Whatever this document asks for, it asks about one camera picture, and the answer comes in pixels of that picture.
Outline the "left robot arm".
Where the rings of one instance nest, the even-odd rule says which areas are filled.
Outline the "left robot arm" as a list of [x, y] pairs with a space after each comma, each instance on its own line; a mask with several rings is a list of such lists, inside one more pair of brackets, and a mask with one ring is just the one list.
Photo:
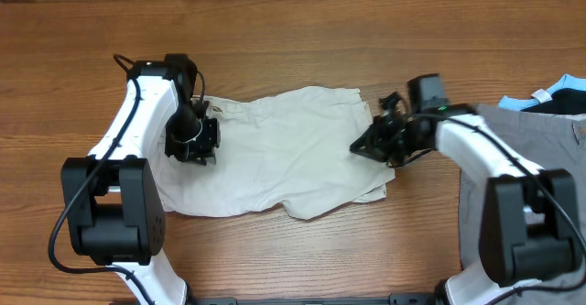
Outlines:
[[148, 156], [161, 149], [180, 163], [215, 160], [221, 133], [197, 65], [182, 53], [133, 61], [116, 54], [126, 95], [102, 140], [67, 158], [60, 179], [64, 210], [49, 237], [59, 271], [115, 273], [139, 304], [193, 304], [190, 285], [163, 250], [166, 220]]

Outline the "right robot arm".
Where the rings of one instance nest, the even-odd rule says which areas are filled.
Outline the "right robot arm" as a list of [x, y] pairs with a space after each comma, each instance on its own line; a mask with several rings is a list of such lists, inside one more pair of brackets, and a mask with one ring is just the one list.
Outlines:
[[549, 281], [580, 269], [585, 239], [579, 229], [574, 179], [545, 169], [508, 146], [466, 103], [452, 104], [437, 73], [407, 82], [380, 99], [383, 113], [350, 144], [356, 155], [391, 169], [438, 151], [483, 191], [479, 261], [442, 280], [431, 293], [391, 295], [392, 304], [496, 304], [528, 291], [570, 293], [584, 288]]

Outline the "beige shorts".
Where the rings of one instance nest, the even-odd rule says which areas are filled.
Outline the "beige shorts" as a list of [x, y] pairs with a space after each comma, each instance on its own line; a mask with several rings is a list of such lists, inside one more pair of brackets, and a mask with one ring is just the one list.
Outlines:
[[168, 212], [229, 217], [277, 204], [309, 220], [347, 202], [375, 202], [395, 177], [385, 164], [352, 153], [372, 123], [357, 89], [310, 86], [249, 103], [212, 97], [221, 142], [207, 166], [160, 147], [150, 158]]

